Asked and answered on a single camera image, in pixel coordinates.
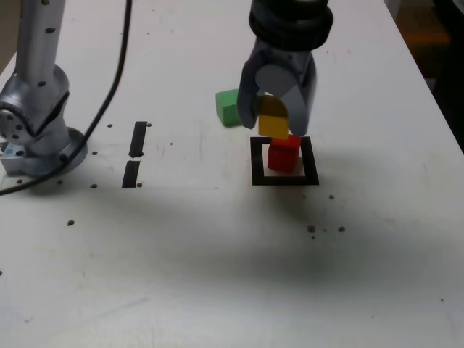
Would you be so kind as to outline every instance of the black cable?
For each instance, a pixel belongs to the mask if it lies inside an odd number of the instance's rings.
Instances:
[[[105,111],[111,103],[113,96],[115,96],[117,87],[119,86],[119,82],[121,80],[121,76],[123,75],[124,64],[125,64],[125,55],[128,50],[128,40],[129,40],[129,29],[131,28],[131,13],[132,13],[132,0],[126,0],[125,3],[125,15],[124,15],[124,29],[123,29],[123,42],[121,43],[121,50],[119,56],[119,62],[117,63],[117,72],[115,76],[115,80],[109,90],[107,98],[104,100],[103,105],[100,107],[100,110],[96,114],[94,120],[88,127],[86,134],[84,135],[82,141],[80,142],[79,146],[74,150],[74,152],[63,162],[62,165],[57,167],[56,169],[52,170],[50,173],[41,176],[35,180],[29,181],[28,183],[24,183],[19,186],[13,186],[10,188],[6,188],[4,190],[0,190],[0,196],[4,196],[6,194],[13,194],[15,192],[19,192],[22,190],[30,189],[31,187],[37,186],[40,183],[43,183],[54,176],[60,174],[82,151],[82,149],[86,146],[88,139],[91,137],[92,133],[94,132],[95,128],[99,124],[100,120],[103,117]]]

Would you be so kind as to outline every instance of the stacked blocks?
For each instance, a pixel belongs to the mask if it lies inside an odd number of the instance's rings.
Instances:
[[[302,139],[289,136],[286,140],[273,139],[269,146],[268,168],[282,173],[292,173],[297,168]]]
[[[288,112],[279,98],[268,95],[261,97],[258,128],[261,136],[276,139],[289,137]]]
[[[238,97],[238,89],[216,94],[216,112],[224,127],[233,127],[241,124],[239,112],[237,111]]]

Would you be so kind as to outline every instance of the white table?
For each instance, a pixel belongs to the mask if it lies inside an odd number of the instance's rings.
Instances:
[[[252,186],[256,131],[215,115],[254,42],[249,5],[136,1],[98,155],[0,199],[0,347],[463,346],[464,157],[383,1],[331,0],[309,131],[320,186],[305,188]],[[123,7],[67,4],[57,63],[81,130]],[[153,124],[143,187],[121,189],[135,121]]]

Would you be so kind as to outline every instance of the gray robot arm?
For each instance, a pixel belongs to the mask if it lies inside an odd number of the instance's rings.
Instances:
[[[260,96],[277,96],[295,136],[307,132],[316,70],[311,51],[323,45],[334,17],[327,0],[253,0],[249,24],[256,34],[241,76],[238,109],[243,126],[253,128]]]
[[[22,0],[16,68],[0,93],[1,162],[8,175],[38,177],[62,164],[82,139],[66,127],[65,72],[55,65],[65,0]],[[68,166],[72,169],[86,149]]]

